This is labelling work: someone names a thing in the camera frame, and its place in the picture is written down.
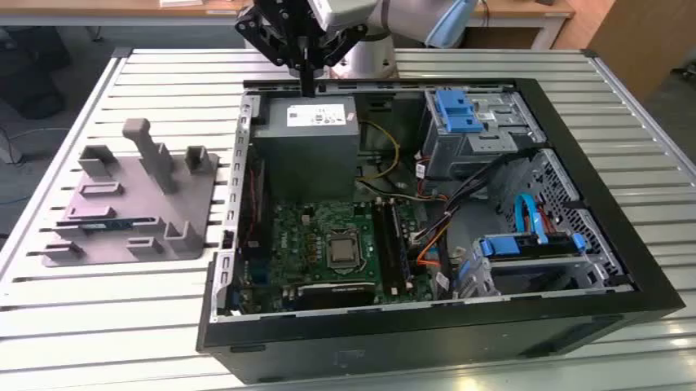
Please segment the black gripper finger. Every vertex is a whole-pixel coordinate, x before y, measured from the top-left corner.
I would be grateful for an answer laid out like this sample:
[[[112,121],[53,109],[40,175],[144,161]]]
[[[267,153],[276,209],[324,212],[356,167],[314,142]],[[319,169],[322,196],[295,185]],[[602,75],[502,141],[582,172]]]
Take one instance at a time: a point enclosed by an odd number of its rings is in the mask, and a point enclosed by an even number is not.
[[[236,18],[235,29],[251,46],[276,66],[286,66],[300,81],[300,95],[307,97],[307,37],[284,41],[255,7]]]
[[[324,67],[332,67],[366,36],[367,27],[356,24],[343,29],[332,38],[326,34],[307,39],[307,97],[315,96],[315,78]]]

